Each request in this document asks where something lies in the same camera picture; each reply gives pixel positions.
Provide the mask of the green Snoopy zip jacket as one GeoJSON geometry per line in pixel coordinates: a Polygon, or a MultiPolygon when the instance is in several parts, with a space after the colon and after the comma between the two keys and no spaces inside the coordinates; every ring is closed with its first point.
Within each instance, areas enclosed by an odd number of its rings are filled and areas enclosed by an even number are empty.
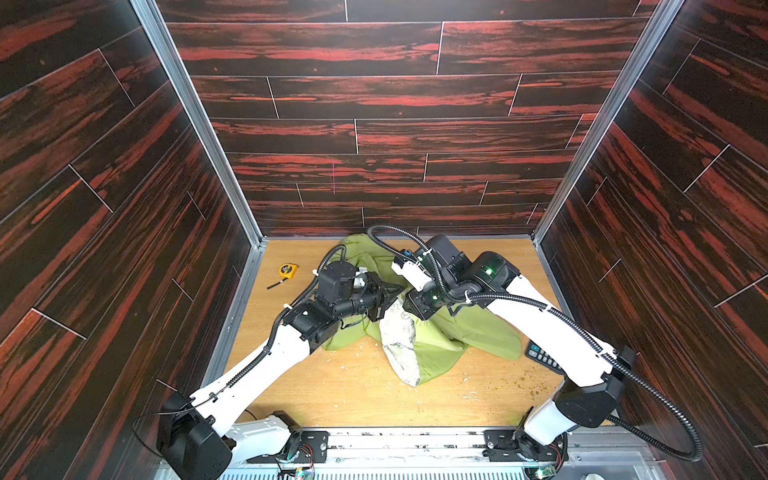
{"type": "Polygon", "coordinates": [[[396,375],[411,387],[445,374],[471,347],[505,360],[520,358],[520,333],[485,309],[468,306],[451,315],[443,307],[423,321],[403,309],[403,300],[400,296],[394,312],[377,322],[365,315],[344,320],[323,348],[337,351],[371,337],[381,344],[396,375]]]}

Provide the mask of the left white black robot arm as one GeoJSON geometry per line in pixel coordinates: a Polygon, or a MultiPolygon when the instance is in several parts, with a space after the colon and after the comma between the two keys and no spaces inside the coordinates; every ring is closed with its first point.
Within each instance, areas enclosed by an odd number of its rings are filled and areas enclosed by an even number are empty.
{"type": "Polygon", "coordinates": [[[278,315],[265,343],[189,396],[176,393],[159,414],[156,449],[182,479],[217,479],[253,458],[292,459],[301,429],[286,413],[240,423],[271,384],[333,337],[349,317],[384,317],[403,286],[346,261],[322,265],[310,285],[278,315]]]}

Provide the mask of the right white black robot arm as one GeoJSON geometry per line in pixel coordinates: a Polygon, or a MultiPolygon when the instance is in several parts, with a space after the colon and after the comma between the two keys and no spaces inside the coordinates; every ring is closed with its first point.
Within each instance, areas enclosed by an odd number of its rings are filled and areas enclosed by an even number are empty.
{"type": "Polygon", "coordinates": [[[499,446],[528,461],[563,458],[564,434],[600,426],[615,410],[624,376],[611,365],[614,348],[563,317],[503,256],[486,251],[469,260],[444,235],[417,251],[401,251],[393,271],[411,285],[405,308],[423,320],[443,306],[476,305],[505,320],[541,347],[565,379],[526,413],[512,439],[499,446]]]}

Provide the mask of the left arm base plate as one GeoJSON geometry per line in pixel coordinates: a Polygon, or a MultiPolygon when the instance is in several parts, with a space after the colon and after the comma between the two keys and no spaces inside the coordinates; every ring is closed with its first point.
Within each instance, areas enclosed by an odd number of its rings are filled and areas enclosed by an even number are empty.
{"type": "Polygon", "coordinates": [[[329,432],[324,430],[294,432],[278,453],[252,457],[246,462],[248,464],[275,464],[277,461],[289,464],[322,464],[327,459],[329,437],[329,432]]]}

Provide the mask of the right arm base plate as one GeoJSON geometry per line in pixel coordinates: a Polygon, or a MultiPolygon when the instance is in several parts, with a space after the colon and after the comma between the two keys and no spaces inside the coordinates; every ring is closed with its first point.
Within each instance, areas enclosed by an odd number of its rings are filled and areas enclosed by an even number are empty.
{"type": "Polygon", "coordinates": [[[550,444],[539,444],[526,433],[517,434],[514,428],[483,431],[483,456],[491,462],[534,462],[562,464],[568,459],[565,434],[550,444]]]}

